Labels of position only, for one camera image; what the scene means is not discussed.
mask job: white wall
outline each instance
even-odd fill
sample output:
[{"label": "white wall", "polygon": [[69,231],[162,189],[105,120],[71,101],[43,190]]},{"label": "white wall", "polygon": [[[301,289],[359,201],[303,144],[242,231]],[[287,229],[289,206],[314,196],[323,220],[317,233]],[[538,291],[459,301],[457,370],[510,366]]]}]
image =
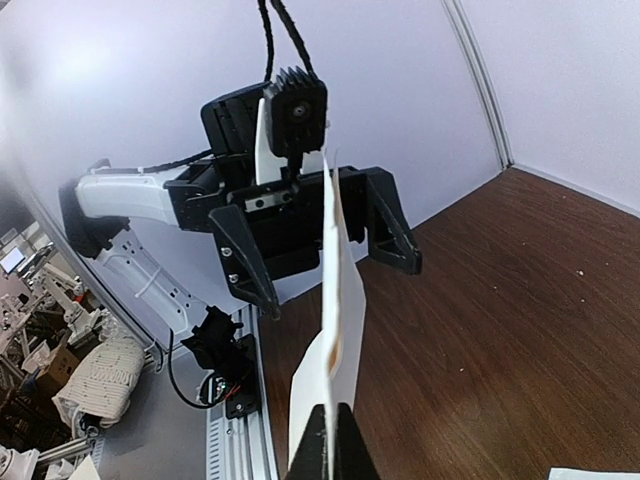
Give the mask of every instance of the white wall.
[{"label": "white wall", "polygon": [[515,163],[640,212],[640,2],[462,3]]},{"label": "white wall", "polygon": [[[415,225],[498,173],[485,120],[439,2],[290,0],[329,87],[328,146],[339,164],[392,171]],[[272,15],[276,66],[297,64]],[[12,157],[60,218],[57,188],[94,161],[152,165],[207,148],[199,109],[262,79],[255,0],[20,0],[0,14]],[[150,221],[147,249],[204,300],[231,311],[212,236]],[[428,274],[429,252],[426,257]],[[96,268],[150,328],[157,319]],[[319,272],[278,282],[281,300]]]}]

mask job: metal frame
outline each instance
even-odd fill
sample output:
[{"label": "metal frame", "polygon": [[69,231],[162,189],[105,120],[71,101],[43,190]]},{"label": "metal frame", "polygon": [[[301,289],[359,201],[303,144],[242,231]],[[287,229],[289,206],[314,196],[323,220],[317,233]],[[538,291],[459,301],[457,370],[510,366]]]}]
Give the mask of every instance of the metal frame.
[{"label": "metal frame", "polygon": [[449,17],[462,54],[467,61],[471,76],[478,91],[478,97],[482,104],[493,143],[498,154],[498,160],[502,169],[513,165],[513,155],[509,138],[500,112],[500,106],[489,77],[489,72],[482,58],[478,41],[476,40],[467,14],[462,7],[461,0],[442,0],[444,10]]},{"label": "metal frame", "polygon": [[253,334],[262,395],[262,408],[246,417],[228,420],[223,406],[207,411],[207,480],[278,480],[267,391],[262,367],[259,310],[247,305],[233,315],[244,324],[239,336]]},{"label": "metal frame", "polygon": [[100,278],[98,278],[93,270],[85,263],[84,259],[71,248],[56,220],[35,194],[21,166],[14,162],[8,166],[7,170],[16,187],[16,191],[20,194],[27,208],[29,208],[31,214],[40,225],[40,228],[42,228],[51,239],[73,271],[80,276],[84,285],[131,331],[141,345],[151,345],[148,353],[156,360],[156,365],[162,365],[162,351],[156,343],[155,338],[136,321],[126,307],[120,303],[106,285],[102,283]]}]

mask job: screen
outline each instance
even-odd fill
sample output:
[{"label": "screen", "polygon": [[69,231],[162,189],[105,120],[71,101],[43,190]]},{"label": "screen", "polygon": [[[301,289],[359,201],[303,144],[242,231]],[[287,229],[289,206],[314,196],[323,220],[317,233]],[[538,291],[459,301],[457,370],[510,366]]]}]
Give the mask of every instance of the screen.
[{"label": "screen", "polygon": [[2,260],[0,260],[0,265],[2,265],[2,269],[5,272],[11,273],[18,265],[22,263],[23,260],[24,255],[22,254],[20,249],[16,247],[9,253],[7,253],[7,255],[5,255]]}]

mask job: brown box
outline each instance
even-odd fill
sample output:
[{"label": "brown box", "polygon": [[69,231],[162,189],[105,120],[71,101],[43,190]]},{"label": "brown box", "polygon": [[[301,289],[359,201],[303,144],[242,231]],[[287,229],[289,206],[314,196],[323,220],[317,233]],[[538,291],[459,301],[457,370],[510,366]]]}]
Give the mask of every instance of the brown box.
[{"label": "brown box", "polygon": [[64,346],[51,351],[51,363],[36,378],[36,384],[43,393],[53,397],[69,381],[80,360]]}]

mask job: dark brown wooden surface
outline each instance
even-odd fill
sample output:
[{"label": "dark brown wooden surface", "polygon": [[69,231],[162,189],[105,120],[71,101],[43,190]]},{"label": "dark brown wooden surface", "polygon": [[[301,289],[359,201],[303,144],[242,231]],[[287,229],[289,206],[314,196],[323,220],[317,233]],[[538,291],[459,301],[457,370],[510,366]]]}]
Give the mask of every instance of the dark brown wooden surface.
[{"label": "dark brown wooden surface", "polygon": [[[640,220],[511,169],[416,237],[419,277],[359,264],[355,415],[381,478],[640,471]],[[320,309],[316,288],[261,324],[281,475]]]}]

